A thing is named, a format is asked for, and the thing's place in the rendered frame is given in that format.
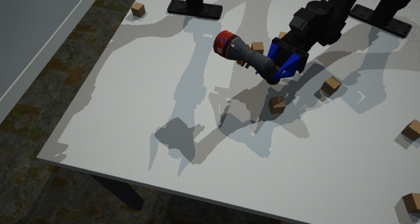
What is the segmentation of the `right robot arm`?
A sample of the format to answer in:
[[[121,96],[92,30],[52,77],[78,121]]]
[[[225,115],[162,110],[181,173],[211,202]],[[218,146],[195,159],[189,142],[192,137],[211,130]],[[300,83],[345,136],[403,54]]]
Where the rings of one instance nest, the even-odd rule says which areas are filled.
[[[171,0],[167,11],[168,13],[218,20],[222,8],[221,5],[203,3],[203,0]]]

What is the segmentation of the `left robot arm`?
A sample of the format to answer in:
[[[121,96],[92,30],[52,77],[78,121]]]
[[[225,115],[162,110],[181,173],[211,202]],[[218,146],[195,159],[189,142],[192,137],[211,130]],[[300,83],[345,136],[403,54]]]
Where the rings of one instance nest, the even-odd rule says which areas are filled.
[[[300,8],[289,23],[290,31],[281,39],[308,52],[318,42],[323,47],[337,42],[348,15],[379,29],[405,38],[412,25],[393,18],[411,0],[381,0],[375,10],[356,0],[314,0]],[[353,8],[352,8],[353,7]],[[322,26],[323,25],[323,26]],[[320,31],[321,30],[321,31]],[[319,32],[320,31],[320,32]]]

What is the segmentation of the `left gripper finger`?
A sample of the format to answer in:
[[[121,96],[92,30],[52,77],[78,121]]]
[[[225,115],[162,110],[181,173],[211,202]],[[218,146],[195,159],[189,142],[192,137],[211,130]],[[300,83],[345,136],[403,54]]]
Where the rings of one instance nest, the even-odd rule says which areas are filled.
[[[300,57],[296,54],[292,54],[290,58],[284,63],[284,65],[275,74],[275,76],[273,77],[273,81],[281,79],[281,78],[293,77],[296,73],[299,61],[300,61]],[[285,72],[283,73],[283,71]]]
[[[277,52],[278,52],[278,45],[276,45],[276,44],[271,44],[271,46],[270,46],[270,49],[269,49],[269,52],[268,52],[268,55],[267,55],[267,57],[269,57],[269,58],[271,58],[271,59],[273,59],[273,62],[275,63],[275,61],[276,61],[276,57],[277,57]]]

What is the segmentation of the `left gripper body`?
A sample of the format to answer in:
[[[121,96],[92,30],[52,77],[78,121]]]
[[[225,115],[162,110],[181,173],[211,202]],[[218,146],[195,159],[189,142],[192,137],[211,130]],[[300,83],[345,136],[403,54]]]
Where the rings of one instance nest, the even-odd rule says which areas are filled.
[[[273,43],[279,46],[275,61],[276,66],[281,68],[292,54],[296,54],[300,57],[297,71],[299,71],[299,74],[301,74],[304,71],[305,65],[309,57],[309,53],[278,37],[275,37],[272,40],[271,44]]]

